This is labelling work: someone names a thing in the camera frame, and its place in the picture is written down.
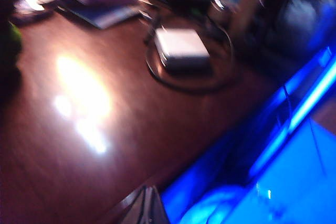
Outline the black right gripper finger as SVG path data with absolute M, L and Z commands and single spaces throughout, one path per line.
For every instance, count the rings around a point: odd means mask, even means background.
M 143 186 L 118 223 L 170 223 L 155 186 Z

